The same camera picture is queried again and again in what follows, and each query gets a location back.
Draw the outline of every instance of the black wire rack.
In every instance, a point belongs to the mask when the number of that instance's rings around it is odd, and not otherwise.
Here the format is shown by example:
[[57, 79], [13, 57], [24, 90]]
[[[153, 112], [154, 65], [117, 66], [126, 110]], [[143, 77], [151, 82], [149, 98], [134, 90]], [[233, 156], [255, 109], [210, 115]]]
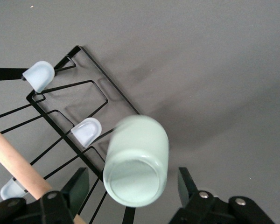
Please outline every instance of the black wire rack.
[[[104, 163], [105, 155], [99, 152], [97, 147], [108, 142], [106, 138], [107, 136], [110, 137], [109, 134], [114, 130], [115, 124], [119, 120], [128, 115], [140, 113], [85, 48], [75, 46], [54, 69], [54, 80], [45, 90], [41, 93], [31, 91], [26, 97], [28, 104], [0, 114], [0, 119], [28, 107], [33, 107], [39, 113], [39, 116], [2, 130], [1, 133], [8, 133], [40, 118], [47, 121], [60, 137], [33, 159], [30, 164], [34, 165], [38, 162], [49, 151], [53, 150], [59, 142], [65, 141], [67, 143], [76, 155], [44, 176], [44, 179], [50, 178], [76, 159], [81, 159], [84, 165], [96, 176], [96, 180], [90, 182], [91, 189], [78, 211], [80, 215], [98, 183], [102, 181], [103, 176], [103, 167], [99, 167], [96, 161], [87, 156], [86, 153], [94, 152], [100, 162]], [[22, 73], [25, 70], [0, 69], [0, 80], [23, 79]], [[103, 134], [89, 147], [83, 148], [73, 137], [70, 130], [88, 117], [96, 117], [101, 122]], [[106, 196], [107, 192], [105, 191], [99, 203], [97, 205], [92, 204], [92, 206], [96, 206], [96, 209], [89, 221], [90, 224], [94, 222]], [[134, 214], [135, 208], [125, 207], [122, 223], [132, 224]]]

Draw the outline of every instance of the gray background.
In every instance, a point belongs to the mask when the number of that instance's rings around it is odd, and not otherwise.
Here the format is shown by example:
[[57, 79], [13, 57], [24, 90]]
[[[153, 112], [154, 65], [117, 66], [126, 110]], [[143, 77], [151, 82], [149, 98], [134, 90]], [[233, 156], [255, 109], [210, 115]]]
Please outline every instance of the gray background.
[[[0, 67], [55, 65], [77, 44], [169, 136], [167, 187], [135, 223], [170, 220], [185, 166], [199, 187], [225, 201], [250, 197], [280, 224], [280, 0], [0, 1]], [[0, 81], [0, 113], [24, 105], [30, 90]], [[31, 130], [6, 137], [21, 150]], [[0, 188], [9, 178], [0, 165]], [[107, 203], [114, 209], [102, 223], [115, 223], [123, 208]]]

